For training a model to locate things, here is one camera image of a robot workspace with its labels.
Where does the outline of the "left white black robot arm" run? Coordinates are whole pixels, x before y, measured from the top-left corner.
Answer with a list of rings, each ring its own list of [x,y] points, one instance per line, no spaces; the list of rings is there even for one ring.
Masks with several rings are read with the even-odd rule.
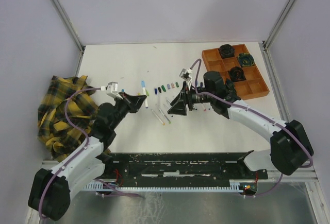
[[[113,142],[115,129],[128,113],[139,111],[146,95],[112,94],[114,103],[105,102],[98,107],[91,132],[66,159],[50,169],[36,172],[28,206],[40,218],[59,220],[68,210],[71,200],[92,180],[99,176],[110,177],[114,165],[103,152]]]

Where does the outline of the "right aluminium frame post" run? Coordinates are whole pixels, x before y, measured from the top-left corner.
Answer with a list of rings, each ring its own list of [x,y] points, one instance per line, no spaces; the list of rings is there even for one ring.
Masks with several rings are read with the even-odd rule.
[[[281,10],[279,16],[277,17],[275,24],[273,25],[270,33],[265,41],[263,41],[264,50],[268,50],[270,46],[273,44],[277,34],[279,33],[281,27],[283,26],[284,22],[286,21],[290,11],[292,10],[293,6],[297,0],[287,0],[283,9]]]

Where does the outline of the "teal capped acrylic marker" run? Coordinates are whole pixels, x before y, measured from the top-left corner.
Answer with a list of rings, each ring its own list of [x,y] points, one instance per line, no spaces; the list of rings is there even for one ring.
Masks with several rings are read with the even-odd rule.
[[[146,93],[146,88],[145,88],[145,82],[144,80],[141,81],[141,86],[142,86],[142,92],[143,92],[143,95],[146,96],[146,99],[144,101],[144,104],[145,104],[145,108],[148,109],[149,108],[149,104],[147,102],[147,93]]]

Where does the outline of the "green blue rolled sock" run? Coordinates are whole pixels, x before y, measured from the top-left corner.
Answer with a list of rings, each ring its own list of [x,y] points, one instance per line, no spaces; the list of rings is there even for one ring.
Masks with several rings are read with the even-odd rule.
[[[240,53],[237,59],[241,67],[251,67],[255,65],[254,58],[249,53]]]

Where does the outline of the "yellow plaid cloth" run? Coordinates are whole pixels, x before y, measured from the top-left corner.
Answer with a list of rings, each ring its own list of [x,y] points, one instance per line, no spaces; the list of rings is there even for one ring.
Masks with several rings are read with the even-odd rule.
[[[38,140],[58,162],[66,159],[85,140],[71,123],[90,133],[98,105],[91,95],[87,76],[53,76],[38,108]]]

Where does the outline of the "left aluminium frame post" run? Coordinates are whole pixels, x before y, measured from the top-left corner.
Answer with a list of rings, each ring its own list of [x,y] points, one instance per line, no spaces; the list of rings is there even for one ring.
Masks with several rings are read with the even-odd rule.
[[[57,14],[59,15],[63,25],[65,26],[66,30],[68,31],[70,37],[74,41],[76,47],[79,49],[79,51],[84,51],[85,46],[82,44],[78,33],[74,29],[74,26],[67,15],[63,5],[61,4],[60,0],[50,0],[53,7],[55,8]]]

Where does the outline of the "black orange rolled sock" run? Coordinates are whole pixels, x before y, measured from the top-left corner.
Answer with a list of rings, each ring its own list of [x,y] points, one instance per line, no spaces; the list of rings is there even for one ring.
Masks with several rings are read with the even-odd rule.
[[[235,66],[231,68],[228,72],[232,82],[245,81],[244,71],[241,67]]]

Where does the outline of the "orange compartment tray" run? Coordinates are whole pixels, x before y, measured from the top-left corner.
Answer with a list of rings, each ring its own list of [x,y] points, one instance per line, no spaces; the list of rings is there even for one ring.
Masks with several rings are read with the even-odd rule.
[[[235,56],[232,58],[222,59],[218,51],[219,47],[202,51],[202,59],[206,70],[218,71],[224,80],[231,80],[228,74],[229,70],[235,66],[241,67],[237,59],[239,54],[250,54],[245,44],[232,46],[235,48]],[[269,94],[269,88],[266,85],[266,82],[263,79],[256,63],[254,66],[241,68],[244,71],[246,80],[233,82],[237,95],[243,100],[267,96]]]

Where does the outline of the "black rolled sock top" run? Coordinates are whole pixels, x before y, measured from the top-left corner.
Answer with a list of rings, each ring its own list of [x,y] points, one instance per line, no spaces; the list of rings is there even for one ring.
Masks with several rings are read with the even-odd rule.
[[[230,44],[221,45],[218,51],[222,59],[232,58],[235,56],[235,48]]]

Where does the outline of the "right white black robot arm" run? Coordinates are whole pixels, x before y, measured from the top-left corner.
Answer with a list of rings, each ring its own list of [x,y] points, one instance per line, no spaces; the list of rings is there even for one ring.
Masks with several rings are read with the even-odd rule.
[[[243,124],[270,143],[270,149],[243,156],[236,166],[240,177],[249,178],[261,169],[277,169],[289,176],[301,167],[312,166],[314,152],[300,122],[277,120],[251,108],[237,96],[234,83],[219,72],[206,72],[202,87],[192,81],[192,73],[190,68],[181,71],[183,87],[170,103],[168,114],[186,116],[195,104],[209,103],[217,114]]]

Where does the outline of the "aluminium frame post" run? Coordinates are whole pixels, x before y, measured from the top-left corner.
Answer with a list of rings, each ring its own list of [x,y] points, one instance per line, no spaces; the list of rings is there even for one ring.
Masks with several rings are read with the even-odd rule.
[[[265,41],[263,41],[264,50],[268,50],[270,46],[273,44],[277,34],[279,33],[281,27],[283,26],[284,22],[286,21],[290,11],[292,10],[293,6],[297,0],[287,0],[283,9],[281,10],[279,16],[277,17],[275,24],[273,25],[270,33]]]
[[[53,7],[55,8],[57,14],[59,15],[63,25],[65,26],[66,30],[68,31],[70,37],[74,41],[76,47],[79,49],[79,51],[84,51],[85,46],[82,44],[78,33],[74,29],[74,26],[67,15],[63,5],[61,4],[60,0],[50,0]]]

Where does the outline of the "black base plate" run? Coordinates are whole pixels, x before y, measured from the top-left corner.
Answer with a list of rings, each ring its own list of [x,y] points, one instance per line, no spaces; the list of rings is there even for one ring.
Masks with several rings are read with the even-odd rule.
[[[112,153],[102,157],[101,179],[122,186],[225,186],[230,180],[267,179],[266,169],[251,171],[246,152]]]

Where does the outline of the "yellow capped highlighter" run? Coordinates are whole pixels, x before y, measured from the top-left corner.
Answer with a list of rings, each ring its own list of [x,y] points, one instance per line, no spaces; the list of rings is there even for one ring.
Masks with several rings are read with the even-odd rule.
[[[153,110],[153,109],[151,109],[151,112],[152,112],[152,114],[159,120],[159,122],[163,125],[163,126],[165,126],[166,124],[165,124],[165,122],[159,117],[159,115]]]

